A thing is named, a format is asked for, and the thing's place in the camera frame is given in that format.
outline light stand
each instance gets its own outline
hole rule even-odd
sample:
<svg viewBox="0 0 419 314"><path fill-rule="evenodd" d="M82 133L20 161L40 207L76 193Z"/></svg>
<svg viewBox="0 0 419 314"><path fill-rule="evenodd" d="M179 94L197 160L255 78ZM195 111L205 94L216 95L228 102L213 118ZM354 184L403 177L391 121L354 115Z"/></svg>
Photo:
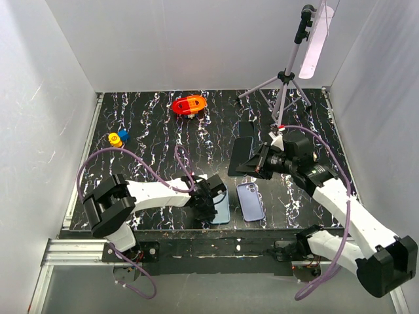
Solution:
<svg viewBox="0 0 419 314"><path fill-rule="evenodd" d="M248 90L246 93L243 93L243 94L239 95L238 98L237 98L237 101L240 101L243 97L253 93L256 90L259 90L260 93L263 96L263 99L266 101L268 106L272 109L272 118L274 119L275 124L277 126L281 125L284 110L286 110L289 106L291 106L293 103L300 100L301 98L303 98L303 100L305 100L305 102L307 103L307 108L311 108L311 106L312 106L312 104L310 103L310 100L308 100L306 94L303 92L301 87L294 80L295 74L292 73L291 70L293 68L293 65L294 65L294 62L295 62L295 57L297 56L297 52L299 51L299 47L300 47L300 44L301 44L302 40L303 39L308 39L309 32L306 31L306 28L307 27L312 27L312 25L313 25L312 15L315 12L316 12L316 9L312 5L305 5L302 8L302 10L301 10L301 22L300 22L297 34L295 35L293 50L291 52L291 55L289 56L288 64L287 64L287 67L285 68L285 70L279 72L276 77L272 77L270 80L267 80L266 82L252 88L251 90ZM266 85L272 83L272 82L275 82L276 80L281 81L280 82L280 89L278 90L278 95L276 96L275 106L272 106L260 89L262 87L265 87ZM287 95L286 90L287 90L287 87L289 85L289 82L292 82L294 84L294 86L297 88L297 90L299 91L301 96L298 97L296 100L294 100L292 103L290 103L286 108L284 108L285 97Z"/></svg>

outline phone case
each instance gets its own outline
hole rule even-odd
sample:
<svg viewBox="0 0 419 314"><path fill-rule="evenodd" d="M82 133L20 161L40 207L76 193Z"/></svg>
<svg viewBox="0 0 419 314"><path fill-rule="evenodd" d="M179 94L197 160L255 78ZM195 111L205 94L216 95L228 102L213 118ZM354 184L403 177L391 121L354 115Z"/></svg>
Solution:
<svg viewBox="0 0 419 314"><path fill-rule="evenodd" d="M213 198L214 203L223 200L221 203L216 204L215 210L218 212L215 215L212 224L228 224L230 222L230 204L228 203L228 190L226 190L226 196L224 198L224 194L218 195Z"/></svg>
<svg viewBox="0 0 419 314"><path fill-rule="evenodd" d="M257 193L257 185L253 182L237 186L238 199L246 222L264 219L264 211Z"/></svg>
<svg viewBox="0 0 419 314"><path fill-rule="evenodd" d="M229 177L245 177L246 174L236 171L236 168L249 160L253 138L238 137L234 140L233 150L230 157L230 165L228 166L227 175Z"/></svg>

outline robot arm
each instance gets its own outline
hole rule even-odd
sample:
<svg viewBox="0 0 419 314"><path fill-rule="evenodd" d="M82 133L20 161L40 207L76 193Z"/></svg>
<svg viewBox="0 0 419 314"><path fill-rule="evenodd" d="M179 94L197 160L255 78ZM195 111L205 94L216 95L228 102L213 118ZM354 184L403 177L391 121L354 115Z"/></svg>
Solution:
<svg viewBox="0 0 419 314"><path fill-rule="evenodd" d="M297 186L344 225L346 188L333 171L315 161L312 146L301 132L273 137L271 145L263 144L237 171L268 180L274 172L290 174ZM382 297L415 276L417 244L411 237L401 239L387 229L353 196L349 231L355 245L345 244L338 264L356 274L370 294ZM297 247L304 256L316 254L332 260L340 242L341 239L319 226L311 226L297 235Z"/></svg>
<svg viewBox="0 0 419 314"><path fill-rule="evenodd" d="M159 182L139 183L125 181L122 175L113 175L99 184L83 201L84 212L96 238L107 239L116 249L124 252L136 245L126 219L136 211L153 207L191 206L197 220L211 221L217 211L213 198L226 191L218 175L192 176L195 189L180 193ZM171 187L182 190L190 188L187 177L168 181Z"/></svg>

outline gray wall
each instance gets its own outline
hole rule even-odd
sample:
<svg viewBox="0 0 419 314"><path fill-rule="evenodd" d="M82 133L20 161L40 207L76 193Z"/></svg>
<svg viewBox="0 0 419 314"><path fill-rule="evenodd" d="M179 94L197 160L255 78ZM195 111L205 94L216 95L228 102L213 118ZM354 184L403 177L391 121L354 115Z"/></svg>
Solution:
<svg viewBox="0 0 419 314"><path fill-rule="evenodd" d="M0 0L0 312L26 313L96 95L44 1Z"/></svg>
<svg viewBox="0 0 419 314"><path fill-rule="evenodd" d="M252 88L284 69L302 7L319 2L46 1L97 92ZM340 1L317 72L302 87L331 85L375 2Z"/></svg>
<svg viewBox="0 0 419 314"><path fill-rule="evenodd" d="M337 126L366 208L419 242L419 6L379 0L331 89ZM419 313L419 279L403 285Z"/></svg>

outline black marble surface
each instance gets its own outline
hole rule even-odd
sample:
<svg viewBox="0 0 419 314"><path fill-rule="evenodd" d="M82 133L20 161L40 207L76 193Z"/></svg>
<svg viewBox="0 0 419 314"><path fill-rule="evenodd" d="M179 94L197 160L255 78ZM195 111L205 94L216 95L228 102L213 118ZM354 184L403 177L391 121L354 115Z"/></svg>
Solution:
<svg viewBox="0 0 419 314"><path fill-rule="evenodd" d="M218 173L228 186L231 221L224 225L209 225L193 221L189 208L154 208L132 215L127 223L136 230L150 229L190 229L190 228L305 228L312 224L338 226L337 221L322 206L293 184L288 175L274 175L270 181L255 180L251 177L230 178L227 176L229 157L234 139L238 137L239 121L254 121L256 129L255 146L269 140L269 125L272 123L270 111L259 92L251 94L235 104L235 99L243 91L214 90L200 92L130 92L106 93L90 153L109 147L108 135L126 128L130 140L125 148L142 157L161 177L166 180L183 175L173 157L176 144L189 151L190 166L197 175ZM342 153L338 136L333 126L321 90L305 90L313 104L306 113L301 101L291 106L284 114L283 124L307 127L319 134L332 148L346 174L348 168ZM208 106L196 118L189 119L175 115L171 110L173 100L193 94L205 97ZM276 98L276 91L265 91L270 101ZM296 90L287 91L287 103L297 97ZM316 154L321 162L331 165L327 151L315 142ZM145 169L131 157L121 153L99 155L84 172L82 190L87 193L113 173L122 173L133 181L154 181ZM259 196L266 218L259 222L244 222L236 193L236 185L255 181L259 186ZM86 215L78 201L70 230L90 230Z"/></svg>

